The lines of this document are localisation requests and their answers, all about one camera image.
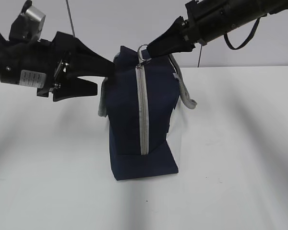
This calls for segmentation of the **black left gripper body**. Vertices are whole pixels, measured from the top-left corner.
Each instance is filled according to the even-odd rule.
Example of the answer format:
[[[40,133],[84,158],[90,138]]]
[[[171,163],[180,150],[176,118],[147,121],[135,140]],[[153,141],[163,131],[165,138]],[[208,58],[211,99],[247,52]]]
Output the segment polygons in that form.
[[[72,35],[57,32],[52,41],[0,42],[0,83],[28,86],[48,97],[63,85],[64,61]]]

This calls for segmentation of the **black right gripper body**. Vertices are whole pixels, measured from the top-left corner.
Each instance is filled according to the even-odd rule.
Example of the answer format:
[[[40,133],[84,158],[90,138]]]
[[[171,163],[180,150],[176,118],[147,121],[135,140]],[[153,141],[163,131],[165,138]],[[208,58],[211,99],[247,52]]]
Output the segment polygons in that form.
[[[192,0],[186,3],[188,19],[184,21],[183,40],[205,46],[208,42],[231,32],[232,4],[231,0]]]

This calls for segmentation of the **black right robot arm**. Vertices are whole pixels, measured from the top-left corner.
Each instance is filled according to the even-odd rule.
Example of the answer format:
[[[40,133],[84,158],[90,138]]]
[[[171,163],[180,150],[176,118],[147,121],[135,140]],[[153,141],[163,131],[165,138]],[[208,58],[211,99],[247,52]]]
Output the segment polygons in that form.
[[[152,58],[172,53],[191,52],[226,36],[267,14],[288,10],[288,0],[192,0],[185,5],[188,18],[178,17],[161,36],[147,45]]]

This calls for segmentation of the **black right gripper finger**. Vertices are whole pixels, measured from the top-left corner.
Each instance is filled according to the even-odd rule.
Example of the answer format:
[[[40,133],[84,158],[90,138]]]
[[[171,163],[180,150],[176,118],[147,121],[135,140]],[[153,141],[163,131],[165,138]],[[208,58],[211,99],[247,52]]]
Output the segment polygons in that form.
[[[183,30],[188,22],[182,16],[178,17],[174,23],[158,38],[147,45],[146,50],[150,58],[157,58],[173,53],[192,52],[195,48],[193,42],[186,39]]]

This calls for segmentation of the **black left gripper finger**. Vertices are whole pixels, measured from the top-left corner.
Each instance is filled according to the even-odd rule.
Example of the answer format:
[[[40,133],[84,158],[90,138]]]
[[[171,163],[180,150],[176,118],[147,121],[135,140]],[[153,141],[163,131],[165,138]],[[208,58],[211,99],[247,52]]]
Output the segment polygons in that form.
[[[92,51],[78,38],[70,35],[68,46],[70,48],[68,78],[113,76],[115,71],[114,63]]]
[[[61,100],[97,95],[97,84],[91,81],[74,78],[60,83],[53,91],[53,102]]]

